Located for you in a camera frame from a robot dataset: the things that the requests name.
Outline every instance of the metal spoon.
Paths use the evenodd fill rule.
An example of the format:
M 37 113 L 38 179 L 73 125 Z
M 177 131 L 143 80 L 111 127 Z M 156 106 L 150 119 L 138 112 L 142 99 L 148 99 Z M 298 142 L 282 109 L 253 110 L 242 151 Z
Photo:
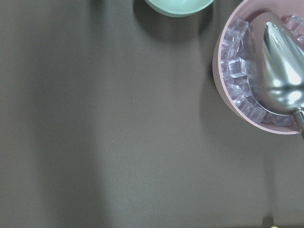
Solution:
M 269 112 L 293 114 L 304 139 L 304 49 L 272 12 L 250 26 L 243 43 L 251 92 Z

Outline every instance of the gray table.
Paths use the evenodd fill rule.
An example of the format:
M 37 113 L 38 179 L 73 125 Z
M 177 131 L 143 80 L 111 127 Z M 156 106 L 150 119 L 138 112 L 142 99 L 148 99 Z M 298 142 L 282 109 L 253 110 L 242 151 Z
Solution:
M 240 2 L 173 19 L 143 0 L 2 0 L 0 227 L 303 227 L 301 137 L 246 123 L 214 86 Z

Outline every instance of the spoon bowl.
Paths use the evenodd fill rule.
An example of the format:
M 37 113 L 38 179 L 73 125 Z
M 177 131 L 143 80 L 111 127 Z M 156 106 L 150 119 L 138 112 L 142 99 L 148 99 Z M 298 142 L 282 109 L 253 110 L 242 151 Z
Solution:
M 251 92 L 267 111 L 293 114 L 302 131 L 304 49 L 272 12 L 260 14 L 250 26 L 243 42 Z

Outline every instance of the spoon handle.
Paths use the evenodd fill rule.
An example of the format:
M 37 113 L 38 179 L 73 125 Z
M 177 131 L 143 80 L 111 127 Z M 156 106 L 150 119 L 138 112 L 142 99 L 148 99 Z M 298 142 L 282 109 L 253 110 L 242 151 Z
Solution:
M 298 111 L 294 113 L 296 124 L 300 129 L 301 135 L 304 139 L 304 111 Z

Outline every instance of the bowl rim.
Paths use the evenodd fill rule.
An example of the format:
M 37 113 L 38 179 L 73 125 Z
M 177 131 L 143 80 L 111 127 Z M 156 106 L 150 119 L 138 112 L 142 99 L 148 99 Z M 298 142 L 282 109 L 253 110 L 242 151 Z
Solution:
M 247 116 L 245 116 L 245 115 L 241 112 L 241 110 L 239 110 L 239 108 L 238 108 L 238 107 L 235 105 L 235 103 L 232 101 L 232 99 L 231 99 L 231 97 L 230 97 L 230 95 L 229 95 L 229 93 L 228 93 L 228 91 L 227 91 L 227 88 L 226 88 L 226 86 L 225 86 L 224 79 L 223 79 L 222 73 L 221 73 L 221 65 L 220 65 L 220 62 L 221 62 L 221 50 L 222 50 L 221 43 L 223 42 L 223 39 L 224 39 L 224 35 L 225 35 L 224 31 L 227 30 L 229 24 L 230 24 L 231 21 L 236 17 L 236 15 L 237 15 L 237 13 L 239 12 L 240 8 L 242 8 L 247 2 L 249 2 L 249 0 L 243 0 L 243 1 L 235 8 L 235 10 L 232 12 L 232 14 L 231 14 L 230 17 L 228 18 L 228 20 L 227 20 L 227 22 L 226 22 L 224 28 L 222 29 L 222 32 L 221 32 L 221 34 L 220 34 L 220 36 L 219 36 L 219 38 L 218 38 L 218 42 L 217 42 L 217 44 L 216 44 L 216 49 L 215 49 L 215 53 L 214 53 L 214 54 L 215 54 L 215 56 L 214 56 L 215 58 L 213 59 L 213 61 L 216 60 L 216 62 L 217 62 L 217 65 L 216 65 L 217 68 L 216 68 L 216 70 L 218 71 L 218 75 L 219 75 L 219 78 L 220 78 L 221 87 L 223 88 L 222 91 L 225 93 L 225 97 L 226 97 L 227 99 L 224 99 L 223 97 L 222 97 L 222 98 L 223 98 L 223 100 L 224 100 L 225 103 L 229 102 L 229 104 L 232 105 L 232 107 L 228 105 L 229 108 L 232 109 L 232 111 L 234 111 L 234 112 L 235 112 L 238 116 L 240 116 L 242 119 L 244 119 L 245 121 L 249 122 L 250 124 L 254 125 L 255 127 L 259 128 L 259 129 L 262 129 L 262 130 L 267 131 L 267 132 L 270 132 L 270 133 L 276 133 L 276 134 L 285 134 L 285 135 L 287 135 L 287 134 L 299 134 L 299 133 L 300 133 L 299 130 L 298 130 L 298 131 L 295 131 L 295 130 L 290 130 L 290 131 L 274 130 L 274 129 L 270 129 L 270 128 L 267 128 L 267 127 L 263 126 L 263 125 L 267 125 L 266 123 L 263 124 L 263 125 L 260 125 L 260 124 L 255 123 L 254 121 L 250 120 Z
M 156 4 L 155 3 L 155 0 L 145 0 L 149 5 L 153 5 L 155 8 L 157 8 L 158 10 L 160 10 L 161 12 L 158 12 L 163 14 L 162 12 L 166 12 L 168 14 L 171 14 L 171 15 L 177 15 L 177 16 L 187 16 L 187 15 L 191 15 L 191 14 L 194 14 L 196 12 L 199 12 L 201 10 L 203 10 L 204 8 L 206 8 L 207 6 L 209 6 L 214 0 L 209 0 L 207 1 L 207 3 L 205 3 L 202 7 L 199 7 L 197 9 L 194 9 L 194 10 L 191 10 L 191 11 L 184 11 L 184 12 L 180 12 L 180 11 L 173 11 L 173 10 L 169 10 L 169 9 L 165 9 L 165 8 L 162 8 L 159 6 L 159 4 Z

